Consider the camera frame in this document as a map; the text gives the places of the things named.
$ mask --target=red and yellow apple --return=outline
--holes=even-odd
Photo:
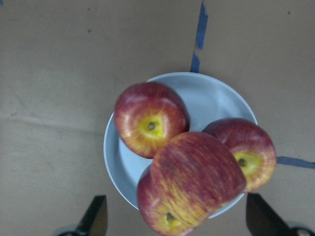
[[[138,208],[142,218],[155,232],[163,236],[184,236],[194,228],[175,219],[156,192],[150,170],[141,177],[137,188]]]
[[[182,235],[245,186],[241,168],[225,145],[203,132],[184,132],[154,155],[150,175],[138,185],[139,210],[156,232]]]
[[[243,118],[223,118],[208,124],[203,132],[226,145],[246,177],[245,192],[253,192],[271,178],[277,162],[274,144],[265,130]]]
[[[125,145],[149,159],[190,126],[181,97],[172,88],[156,82],[128,87],[115,103],[114,121]]]

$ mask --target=plate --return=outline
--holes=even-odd
[[[173,88],[183,99],[190,115],[190,131],[202,131],[206,125],[220,118],[239,117],[257,124],[247,102],[233,88],[213,77],[192,73],[174,72],[148,80]],[[110,117],[104,137],[104,160],[107,172],[119,193],[138,209],[136,189],[143,171],[151,164],[129,150],[119,137],[114,114]],[[244,194],[219,209],[209,218],[229,210]]]

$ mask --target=blue tape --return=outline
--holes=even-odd
[[[309,162],[309,161],[305,161],[305,160],[302,160],[299,158],[293,158],[293,157],[278,156],[277,163],[290,165],[290,166],[298,166],[298,167],[315,169],[315,162]]]
[[[190,66],[190,72],[198,73],[200,66],[200,60],[195,52],[192,53],[192,60]]]
[[[202,1],[200,13],[199,13],[197,34],[196,34],[196,44],[199,50],[203,49],[203,42],[206,36],[207,23],[208,23],[208,15],[206,12],[204,1]]]

